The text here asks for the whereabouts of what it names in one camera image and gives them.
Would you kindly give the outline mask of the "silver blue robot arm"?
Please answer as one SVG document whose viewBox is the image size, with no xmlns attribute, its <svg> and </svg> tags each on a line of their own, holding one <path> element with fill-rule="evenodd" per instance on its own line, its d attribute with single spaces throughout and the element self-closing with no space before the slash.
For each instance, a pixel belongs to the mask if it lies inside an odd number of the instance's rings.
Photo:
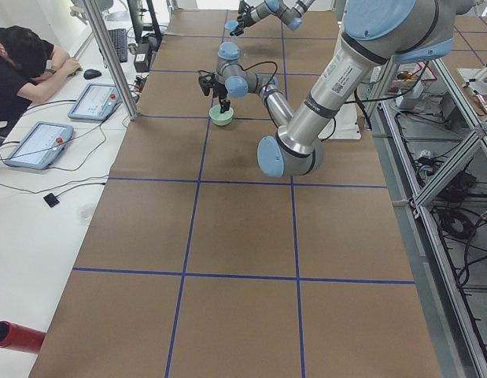
<svg viewBox="0 0 487 378">
<path fill-rule="evenodd" d="M 302 22 L 302 17 L 308 12 L 314 0 L 295 1 L 290 8 L 282 0 L 265 0 L 256 6 L 251 6 L 246 1 L 240 1 L 238 5 L 238 17 L 233 33 L 240 35 L 247 28 L 264 20 L 269 16 L 278 18 L 290 30 L 296 30 Z"/>
<path fill-rule="evenodd" d="M 452 48 L 455 18 L 472 1 L 349 1 L 340 42 L 298 109 L 292 109 L 269 75 L 245 71 L 235 43 L 220 45 L 215 81 L 232 98 L 259 95 L 279 124 L 259 142 L 257 160 L 270 177 L 303 176 L 323 161 L 319 134 L 362 79 L 387 61 L 417 63 L 444 57 Z"/>
</svg>

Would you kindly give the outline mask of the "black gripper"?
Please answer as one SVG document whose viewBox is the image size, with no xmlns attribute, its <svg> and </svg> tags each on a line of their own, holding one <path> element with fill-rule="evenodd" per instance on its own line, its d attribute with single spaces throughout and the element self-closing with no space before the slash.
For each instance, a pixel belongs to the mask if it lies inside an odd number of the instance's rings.
<svg viewBox="0 0 487 378">
<path fill-rule="evenodd" d="M 238 6 L 238 17 L 236 21 L 238 22 L 238 26 L 240 28 L 247 28 L 256 23 L 256 21 L 252 17 L 252 11 L 254 7 L 249 5 L 248 3 L 240 3 Z"/>
<path fill-rule="evenodd" d="M 231 101 L 227 98 L 227 89 L 223 83 L 216 82 L 214 96 L 219 99 L 220 113 L 225 113 L 231 108 Z"/>
</svg>

